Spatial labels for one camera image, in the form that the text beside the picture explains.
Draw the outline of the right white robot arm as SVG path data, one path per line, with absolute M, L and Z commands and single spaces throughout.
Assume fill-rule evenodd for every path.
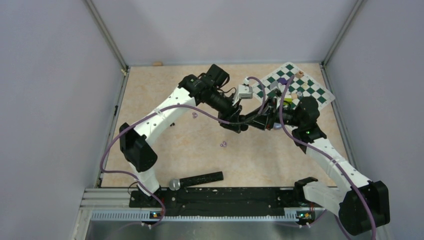
M 332 189 L 317 180 L 308 180 L 293 192 L 294 202 L 299 206 L 316 203 L 337 216 L 350 235 L 370 231 L 375 240 L 377 228 L 391 220 L 388 187 L 381 180 L 372 181 L 360 173 L 333 147 L 318 126 L 320 111 L 315 98 L 303 97 L 294 109 L 285 109 L 275 98 L 267 103 L 264 113 L 256 109 L 241 116 L 244 124 L 269 130 L 274 123 L 280 123 L 284 131 L 287 125 L 293 126 L 287 136 L 313 158 L 337 186 Z

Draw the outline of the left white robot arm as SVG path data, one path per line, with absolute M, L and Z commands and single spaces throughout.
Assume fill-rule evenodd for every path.
M 129 162 L 134 174 L 139 180 L 142 191 L 141 200 L 149 207 L 160 202 L 158 189 L 160 184 L 156 178 L 153 166 L 158 155 L 152 148 L 157 138 L 181 117 L 189 107 L 207 104 L 218 111 L 218 118 L 224 120 L 223 125 L 234 131 L 241 132 L 239 123 L 240 100 L 251 99 L 253 89 L 248 80 L 237 86 L 235 93 L 226 96 L 221 87 L 229 81 L 230 75 L 216 64 L 212 64 L 206 73 L 199 76 L 185 76 L 173 92 L 151 112 L 151 117 L 138 123 L 127 132 L 127 123 L 120 126 L 120 150 Z

